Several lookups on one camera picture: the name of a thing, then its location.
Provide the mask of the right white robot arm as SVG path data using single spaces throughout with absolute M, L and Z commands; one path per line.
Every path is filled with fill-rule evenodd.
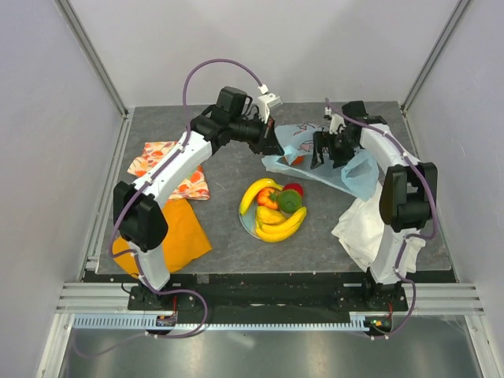
M 362 101 L 348 102 L 337 109 L 326 100 L 324 118 L 330 121 L 330 127 L 327 132 L 313 133 L 311 169 L 323 165 L 325 154 L 334 168 L 341 167 L 354 157 L 359 147 L 371 153 L 385 174 L 379 201 L 384 233 L 369 267 L 374 283 L 360 292 L 366 308 L 380 309 L 389 300 L 384 285 L 406 279 L 402 258 L 409 240 L 435 237 L 435 234 L 422 235 L 421 229 L 429 220 L 438 224 L 435 206 L 438 170 L 433 163 L 419 161 L 409 153 L 382 117 L 367 114 Z

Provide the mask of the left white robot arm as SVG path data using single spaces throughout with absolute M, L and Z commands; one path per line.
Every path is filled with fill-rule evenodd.
M 255 154 L 284 152 L 271 116 L 272 108 L 282 102 L 280 96 L 264 91 L 252 117 L 243 112 L 250 100 L 244 91 L 222 88 L 217 102 L 191 119 L 188 130 L 153 169 L 133 183 L 119 182 L 113 190 L 113 234 L 128 242 L 138 278 L 148 287 L 145 299 L 155 309 L 172 303 L 172 289 L 166 286 L 170 271 L 162 251 L 169 224 L 162 209 L 183 179 L 231 141 L 247 143 Z

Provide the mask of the yellow banana bunch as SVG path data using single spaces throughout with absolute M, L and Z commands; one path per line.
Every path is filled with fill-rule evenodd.
M 295 213 L 291 214 L 282 224 L 268 225 L 262 224 L 256 220 L 255 211 L 255 235 L 267 243 L 278 243 L 288 239 L 297 232 L 302 222 L 305 220 L 307 208 L 302 206 Z

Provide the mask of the light blue plastic bag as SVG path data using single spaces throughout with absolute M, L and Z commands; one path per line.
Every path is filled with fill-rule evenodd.
M 313 155 L 313 133 L 323 131 L 325 127 L 316 124 L 285 124 L 276 128 L 276 136 L 283 147 L 282 156 L 264 156 L 261 161 L 269 172 L 293 176 L 300 179 L 315 180 L 334 187 L 347 194 L 369 200 L 376 191 L 379 167 L 376 159 L 367 150 L 356 150 L 354 157 L 344 166 L 332 167 L 328 155 L 324 155 L 324 164 L 311 169 Z M 303 163 L 289 165 L 286 160 L 304 155 Z

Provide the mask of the orange fake fruit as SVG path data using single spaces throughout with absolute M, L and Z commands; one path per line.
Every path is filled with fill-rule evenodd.
M 303 163 L 304 157 L 305 157 L 304 155 L 300 155 L 300 156 L 297 156 L 297 157 L 289 158 L 289 159 L 286 160 L 286 162 L 289 165 L 299 165 L 299 164 Z

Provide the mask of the single yellow banana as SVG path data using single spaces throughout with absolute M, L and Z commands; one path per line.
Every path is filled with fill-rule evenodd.
M 245 191 L 239 205 L 239 214 L 244 215 L 252 204 L 256 195 L 264 188 L 272 187 L 276 190 L 282 190 L 283 186 L 279 185 L 275 180 L 270 178 L 263 178 L 256 180 Z

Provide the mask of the red apple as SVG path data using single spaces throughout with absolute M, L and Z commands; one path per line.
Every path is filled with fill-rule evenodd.
M 289 183 L 283 187 L 283 191 L 296 191 L 301 197 L 304 196 L 304 189 L 299 183 Z

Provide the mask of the green fake fruit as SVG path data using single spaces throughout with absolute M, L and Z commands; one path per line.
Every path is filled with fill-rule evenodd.
M 281 191 L 277 196 L 279 209 L 285 213 L 295 213 L 302 207 L 302 196 L 293 189 Z

